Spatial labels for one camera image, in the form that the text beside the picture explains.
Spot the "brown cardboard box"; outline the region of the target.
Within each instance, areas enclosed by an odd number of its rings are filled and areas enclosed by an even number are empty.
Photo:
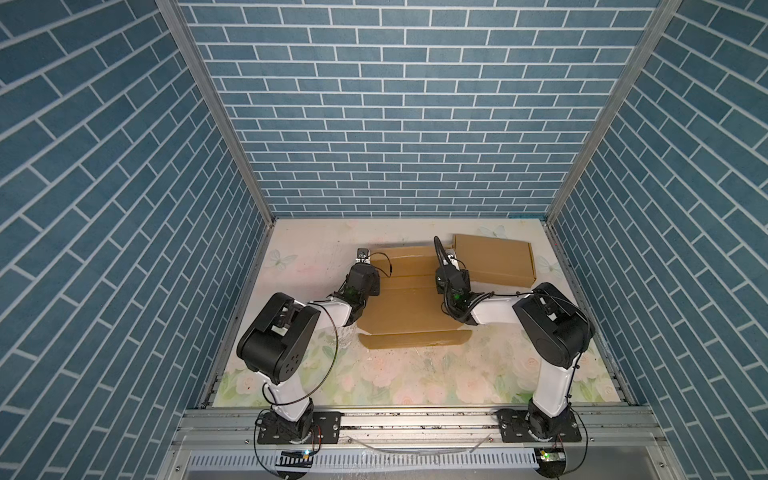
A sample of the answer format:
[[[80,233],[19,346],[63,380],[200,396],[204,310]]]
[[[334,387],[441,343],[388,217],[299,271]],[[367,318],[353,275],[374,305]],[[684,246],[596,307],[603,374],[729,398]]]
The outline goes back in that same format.
[[[525,288],[536,282],[529,242],[456,234],[453,249],[473,281]]]

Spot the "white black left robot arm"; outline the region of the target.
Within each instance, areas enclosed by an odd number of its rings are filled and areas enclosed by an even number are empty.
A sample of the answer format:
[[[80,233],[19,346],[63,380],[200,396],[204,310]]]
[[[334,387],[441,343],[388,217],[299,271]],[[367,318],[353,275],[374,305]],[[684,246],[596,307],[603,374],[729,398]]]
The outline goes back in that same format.
[[[264,380],[264,397],[270,409],[264,426],[275,427],[286,441],[299,441],[314,433],[314,404],[303,389],[298,370],[315,330],[353,325],[368,300],[380,294],[380,269],[355,263],[342,285],[328,298],[301,303],[278,292],[272,295],[240,337],[236,355],[248,370]]]

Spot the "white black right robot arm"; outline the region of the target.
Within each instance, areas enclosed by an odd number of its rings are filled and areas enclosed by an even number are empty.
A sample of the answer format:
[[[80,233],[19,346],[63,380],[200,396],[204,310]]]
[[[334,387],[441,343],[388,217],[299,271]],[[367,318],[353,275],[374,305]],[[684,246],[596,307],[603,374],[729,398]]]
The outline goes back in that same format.
[[[594,326],[579,307],[553,284],[528,292],[498,294],[471,290],[470,273],[434,238],[438,261],[437,293],[442,310],[470,326],[520,324],[540,357],[538,383],[528,403],[526,421],[532,437],[548,441],[571,424],[571,388]]]

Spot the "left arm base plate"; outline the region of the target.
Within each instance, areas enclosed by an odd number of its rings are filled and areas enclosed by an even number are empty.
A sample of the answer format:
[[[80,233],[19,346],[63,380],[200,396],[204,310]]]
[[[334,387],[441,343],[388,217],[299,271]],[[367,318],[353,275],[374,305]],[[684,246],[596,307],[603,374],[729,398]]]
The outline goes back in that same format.
[[[287,420],[268,410],[255,429],[260,445],[337,444],[342,414],[338,411],[305,412],[298,420]]]

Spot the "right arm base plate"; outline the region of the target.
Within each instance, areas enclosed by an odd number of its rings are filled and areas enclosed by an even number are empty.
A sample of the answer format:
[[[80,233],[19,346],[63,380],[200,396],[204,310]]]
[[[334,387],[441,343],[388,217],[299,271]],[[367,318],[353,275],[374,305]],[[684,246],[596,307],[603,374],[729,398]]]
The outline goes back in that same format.
[[[529,409],[499,409],[495,416],[504,443],[582,441],[579,423],[570,408],[556,417],[549,417],[530,404]]]

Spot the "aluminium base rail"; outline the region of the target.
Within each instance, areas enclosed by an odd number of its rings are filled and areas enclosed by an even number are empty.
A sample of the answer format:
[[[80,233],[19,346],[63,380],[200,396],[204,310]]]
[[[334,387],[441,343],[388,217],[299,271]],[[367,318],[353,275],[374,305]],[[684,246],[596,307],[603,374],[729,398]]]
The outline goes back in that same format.
[[[463,448],[467,445],[496,445],[501,438],[495,412],[523,407],[393,407],[319,408],[342,414],[337,444],[322,447],[362,446],[378,448],[437,447]],[[665,436],[647,407],[623,404],[577,405],[572,411],[579,423],[582,441],[557,444],[589,446],[655,446]],[[172,444],[176,448],[236,449],[256,441],[255,429],[264,414],[254,408],[188,410],[184,413]],[[552,442],[507,443],[521,445]]]

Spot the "aluminium corner post left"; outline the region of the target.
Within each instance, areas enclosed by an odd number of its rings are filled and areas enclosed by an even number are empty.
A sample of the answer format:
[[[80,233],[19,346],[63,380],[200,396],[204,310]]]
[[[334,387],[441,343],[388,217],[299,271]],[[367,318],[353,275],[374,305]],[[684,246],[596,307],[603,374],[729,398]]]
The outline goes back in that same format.
[[[266,201],[253,168],[248,160],[226,108],[216,90],[204,59],[196,45],[192,32],[186,22],[178,1],[157,0],[156,5],[174,39],[198,90],[209,108],[212,118],[233,161],[243,178],[255,205],[264,218],[268,228],[274,225],[275,218]]]

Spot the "aluminium corner post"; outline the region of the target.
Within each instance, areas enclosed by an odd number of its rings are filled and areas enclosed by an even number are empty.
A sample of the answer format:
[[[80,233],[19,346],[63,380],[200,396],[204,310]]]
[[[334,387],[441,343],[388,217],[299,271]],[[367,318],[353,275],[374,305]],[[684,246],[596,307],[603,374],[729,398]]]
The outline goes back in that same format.
[[[623,106],[643,67],[654,52],[656,45],[659,43],[681,3],[681,0],[662,0],[650,16],[638,44],[629,55],[618,80],[609,94],[606,104],[597,116],[591,131],[585,137],[581,150],[575,157],[567,175],[564,177],[561,187],[546,211],[544,223],[548,228],[554,226],[554,223],[563,211],[569,196],[589,166],[598,146],[605,138],[609,127]]]
[[[233,161],[243,178],[255,205],[264,218],[268,228],[274,225],[275,218],[266,201],[253,168],[248,160],[226,108],[216,90],[204,59],[196,45],[192,32],[186,22],[178,1],[157,0],[156,5],[174,39],[198,90],[209,108],[212,118]]]

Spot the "aluminium corner post right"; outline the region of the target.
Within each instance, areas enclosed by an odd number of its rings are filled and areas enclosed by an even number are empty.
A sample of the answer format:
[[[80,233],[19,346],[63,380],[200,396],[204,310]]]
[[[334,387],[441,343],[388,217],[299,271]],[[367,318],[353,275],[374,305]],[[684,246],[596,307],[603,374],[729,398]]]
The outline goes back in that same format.
[[[605,138],[609,127],[623,106],[643,67],[654,52],[656,45],[659,43],[681,3],[681,0],[662,0],[650,16],[638,44],[629,55],[618,80],[609,94],[606,104],[597,116],[591,131],[585,137],[581,150],[575,157],[567,175],[564,177],[561,187],[546,211],[544,223],[548,228],[554,226],[554,223],[563,211],[569,196],[589,166],[598,146]]]

